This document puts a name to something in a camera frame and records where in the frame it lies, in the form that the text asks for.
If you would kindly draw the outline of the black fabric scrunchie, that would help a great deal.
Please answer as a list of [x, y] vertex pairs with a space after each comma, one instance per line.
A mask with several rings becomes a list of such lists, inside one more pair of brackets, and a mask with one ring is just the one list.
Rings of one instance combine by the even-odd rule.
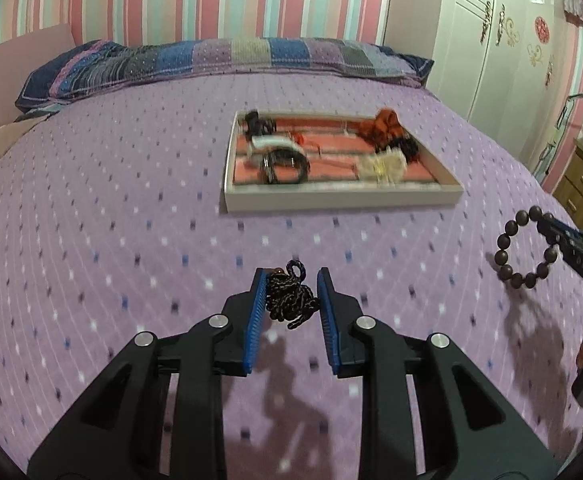
[[417, 162], [419, 159], [419, 144], [413, 136], [396, 136], [388, 144], [376, 148], [377, 154], [389, 151], [400, 151], [408, 164]]

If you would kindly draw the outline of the desk lamp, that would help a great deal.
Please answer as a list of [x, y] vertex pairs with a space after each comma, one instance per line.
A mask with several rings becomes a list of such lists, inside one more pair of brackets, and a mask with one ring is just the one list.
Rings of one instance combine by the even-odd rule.
[[558, 115], [555, 122], [554, 132], [549, 137], [534, 166], [532, 174], [539, 183], [543, 183], [545, 177], [549, 174], [561, 142], [563, 142], [567, 134], [570, 117], [579, 101], [583, 101], [583, 92], [572, 94], [565, 99], [561, 114]]

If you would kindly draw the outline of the white tray brick-pattern lining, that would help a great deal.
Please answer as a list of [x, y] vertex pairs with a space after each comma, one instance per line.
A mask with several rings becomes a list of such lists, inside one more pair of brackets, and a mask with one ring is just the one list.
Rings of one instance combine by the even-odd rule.
[[273, 136], [246, 136], [244, 115], [235, 115], [225, 159], [227, 211], [278, 212], [452, 206], [461, 182], [419, 141], [419, 159], [400, 151], [377, 154], [357, 135], [364, 116], [258, 110], [274, 119]]

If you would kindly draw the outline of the purple patterned bedspread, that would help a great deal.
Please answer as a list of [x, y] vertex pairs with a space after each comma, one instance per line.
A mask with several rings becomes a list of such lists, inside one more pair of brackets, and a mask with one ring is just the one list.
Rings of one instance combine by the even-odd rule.
[[[237, 217], [220, 211], [240, 110], [372, 116], [393, 108], [462, 183], [452, 208]], [[331, 271], [364, 312], [442, 332], [558, 458], [579, 440], [570, 392], [583, 281], [557, 264], [532, 290], [497, 279], [506, 221], [564, 215], [524, 166], [423, 90], [328, 75], [222, 75], [69, 105], [0, 161], [0, 444], [25, 467], [140, 330], [182, 333], [259, 266]]]

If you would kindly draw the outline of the orange fabric scrunchie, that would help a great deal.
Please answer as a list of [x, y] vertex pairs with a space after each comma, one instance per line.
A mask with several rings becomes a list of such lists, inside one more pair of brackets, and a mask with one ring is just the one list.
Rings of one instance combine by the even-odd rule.
[[396, 140], [404, 138], [406, 130], [395, 110], [382, 108], [374, 119], [360, 122], [357, 135], [376, 151], [384, 151]]

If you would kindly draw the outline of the black hair clip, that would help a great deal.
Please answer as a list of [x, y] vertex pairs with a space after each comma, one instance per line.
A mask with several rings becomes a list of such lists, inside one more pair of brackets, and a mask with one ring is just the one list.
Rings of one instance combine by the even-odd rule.
[[249, 140], [254, 136], [273, 136], [277, 131], [275, 120], [262, 118], [257, 110], [250, 110], [244, 115], [244, 123], [247, 126], [246, 136]]

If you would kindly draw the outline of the white wardrobe with decals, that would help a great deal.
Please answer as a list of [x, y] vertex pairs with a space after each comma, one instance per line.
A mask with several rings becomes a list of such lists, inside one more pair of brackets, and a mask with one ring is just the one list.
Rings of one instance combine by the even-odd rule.
[[557, 100], [558, 0], [390, 0], [385, 44], [433, 60], [426, 87], [530, 164]]

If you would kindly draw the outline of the patchwork striped pillow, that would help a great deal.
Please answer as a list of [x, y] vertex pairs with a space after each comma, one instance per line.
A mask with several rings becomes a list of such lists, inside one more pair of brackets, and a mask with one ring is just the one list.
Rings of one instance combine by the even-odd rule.
[[389, 47], [328, 38], [205, 39], [125, 47], [94, 40], [61, 53], [26, 78], [21, 113], [139, 84], [250, 73], [328, 73], [425, 86], [435, 61]]

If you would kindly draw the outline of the pink headboard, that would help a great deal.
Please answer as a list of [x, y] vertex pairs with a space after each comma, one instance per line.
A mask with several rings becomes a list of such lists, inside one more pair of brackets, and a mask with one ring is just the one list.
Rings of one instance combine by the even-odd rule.
[[29, 74], [74, 47], [68, 24], [29, 32], [0, 44], [0, 126], [20, 115], [14, 101]]

